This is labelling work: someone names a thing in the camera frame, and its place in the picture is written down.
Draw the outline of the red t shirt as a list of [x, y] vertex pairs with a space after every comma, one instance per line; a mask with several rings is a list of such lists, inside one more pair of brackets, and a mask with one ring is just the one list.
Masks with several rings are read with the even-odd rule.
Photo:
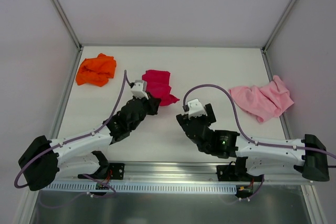
[[152, 69], [142, 75], [142, 80], [147, 82], [146, 91], [161, 100], [160, 106], [169, 106], [179, 102], [179, 98], [171, 94], [170, 75], [168, 71]]

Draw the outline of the pink t shirt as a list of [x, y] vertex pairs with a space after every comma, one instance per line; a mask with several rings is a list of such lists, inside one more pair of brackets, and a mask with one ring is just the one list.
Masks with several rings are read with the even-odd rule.
[[243, 111], [255, 116], [258, 123], [278, 118], [294, 105], [290, 91], [277, 75], [262, 87], [237, 86], [230, 88], [229, 94]]

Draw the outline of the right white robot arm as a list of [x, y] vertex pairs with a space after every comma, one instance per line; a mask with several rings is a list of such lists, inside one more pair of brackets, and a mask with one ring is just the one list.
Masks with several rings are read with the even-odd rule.
[[275, 140], [244, 136], [242, 132], [212, 130], [216, 117], [211, 104], [195, 99], [189, 109], [176, 116], [185, 135], [207, 155], [235, 158], [233, 175], [237, 180], [249, 176], [300, 174], [307, 180], [330, 179], [326, 147], [312, 134], [302, 139]]

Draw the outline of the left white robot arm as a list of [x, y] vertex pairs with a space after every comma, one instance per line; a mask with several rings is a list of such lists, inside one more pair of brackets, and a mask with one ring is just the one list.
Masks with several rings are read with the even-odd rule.
[[104, 178], [109, 162], [102, 150], [129, 137], [145, 117], [157, 115], [161, 100], [133, 97], [96, 129], [63, 139], [35, 138], [18, 160], [26, 187], [41, 190], [59, 177]]

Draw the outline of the orange t shirt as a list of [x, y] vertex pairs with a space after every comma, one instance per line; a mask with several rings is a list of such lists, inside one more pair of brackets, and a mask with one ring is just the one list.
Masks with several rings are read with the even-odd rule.
[[80, 64], [75, 81], [79, 86], [91, 84], [103, 87], [114, 78], [116, 67], [117, 62], [113, 56], [100, 53], [95, 58], [86, 58]]

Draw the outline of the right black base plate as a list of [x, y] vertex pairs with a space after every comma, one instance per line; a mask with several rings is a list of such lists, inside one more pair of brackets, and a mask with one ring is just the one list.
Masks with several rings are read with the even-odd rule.
[[262, 175], [253, 176], [246, 172], [244, 168], [231, 165], [218, 165], [216, 166], [216, 174], [219, 182], [261, 182]]

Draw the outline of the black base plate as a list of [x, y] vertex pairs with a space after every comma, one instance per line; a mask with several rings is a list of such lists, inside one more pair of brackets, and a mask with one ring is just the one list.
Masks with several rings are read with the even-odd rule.
[[103, 181], [104, 179], [123, 180], [124, 177], [124, 163], [106, 163], [98, 165], [92, 172], [81, 172], [77, 175], [78, 179], [86, 179], [84, 174], [90, 177]]
[[261, 182], [262, 175], [253, 176], [246, 172], [244, 168], [231, 165], [218, 165], [216, 166], [216, 174], [219, 182]]

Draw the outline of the aluminium mounting rail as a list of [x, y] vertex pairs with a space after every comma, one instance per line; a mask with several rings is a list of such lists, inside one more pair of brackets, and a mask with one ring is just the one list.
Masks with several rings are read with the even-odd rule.
[[[228, 163], [167, 163], [167, 162], [126, 162], [123, 180], [152, 180], [159, 183], [172, 181], [218, 181], [216, 166]], [[57, 180], [78, 179], [77, 175], [87, 170], [71, 170], [68, 175], [59, 175]]]

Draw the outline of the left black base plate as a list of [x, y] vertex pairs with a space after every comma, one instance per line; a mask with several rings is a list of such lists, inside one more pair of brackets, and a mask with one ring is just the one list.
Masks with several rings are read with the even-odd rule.
[[77, 175], [78, 179], [86, 179], [84, 174], [90, 177], [103, 181], [104, 179], [123, 180], [124, 177], [124, 163], [106, 163], [98, 165], [92, 172], [81, 172]]

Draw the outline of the left aluminium frame post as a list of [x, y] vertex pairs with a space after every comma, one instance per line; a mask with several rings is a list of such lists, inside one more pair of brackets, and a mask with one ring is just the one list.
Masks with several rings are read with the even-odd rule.
[[55, 11], [57, 12], [62, 24], [64, 25], [68, 35], [70, 36], [71, 41], [73, 42], [73, 44], [75, 45], [75, 47], [77, 48], [77, 50], [80, 50], [82, 48], [82, 44], [78, 39], [78, 36], [76, 35], [62, 5], [61, 2], [59, 0], [50, 0]]

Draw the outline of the aluminium frame post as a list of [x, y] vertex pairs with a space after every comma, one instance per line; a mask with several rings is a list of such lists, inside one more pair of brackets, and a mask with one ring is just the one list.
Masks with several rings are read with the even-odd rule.
[[75, 45], [75, 47], [77, 48], [77, 50], [80, 50], [82, 48], [82, 44], [78, 39], [78, 36], [76, 35], [62, 5], [61, 2], [59, 0], [50, 0], [55, 11], [57, 12], [62, 24], [64, 25], [68, 35], [70, 36], [71, 41], [73, 42], [73, 44]]
[[285, 9], [283, 10], [282, 14], [280, 15], [280, 18], [278, 19], [275, 27], [273, 28], [270, 36], [268, 37], [266, 43], [263, 45], [262, 50], [267, 51], [274, 40], [276, 39], [277, 35], [280, 33], [280, 30], [282, 29], [283, 25], [285, 24], [287, 18], [290, 16], [290, 13], [292, 9], [294, 8], [296, 2], [298, 0], [289, 0], [288, 4], [286, 5]]

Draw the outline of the right aluminium frame post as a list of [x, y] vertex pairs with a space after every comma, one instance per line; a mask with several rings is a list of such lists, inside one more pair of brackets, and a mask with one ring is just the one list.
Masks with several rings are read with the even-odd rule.
[[280, 33], [280, 30], [282, 29], [283, 25], [285, 24], [287, 18], [290, 16], [290, 13], [292, 9], [294, 8], [296, 2], [298, 0], [289, 0], [288, 4], [286, 5], [285, 9], [283, 10], [282, 14], [280, 15], [280, 18], [278, 19], [275, 27], [273, 28], [270, 36], [268, 37], [266, 43], [263, 45], [262, 50], [267, 51], [274, 40], [276, 39], [277, 35]]

